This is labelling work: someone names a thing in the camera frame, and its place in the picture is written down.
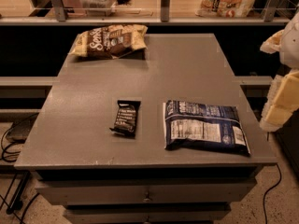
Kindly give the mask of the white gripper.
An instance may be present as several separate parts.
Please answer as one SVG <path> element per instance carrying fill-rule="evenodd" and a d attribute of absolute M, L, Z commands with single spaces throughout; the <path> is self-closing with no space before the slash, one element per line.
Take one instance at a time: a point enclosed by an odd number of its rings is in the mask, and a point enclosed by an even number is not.
<path fill-rule="evenodd" d="M 273 54 L 279 51 L 280 62 L 291 69 L 299 69 L 299 13 L 260 46 L 260 51 Z M 299 71 L 272 80 L 267 102 L 264 104 L 260 127 L 266 132 L 280 129 L 299 108 Z"/>

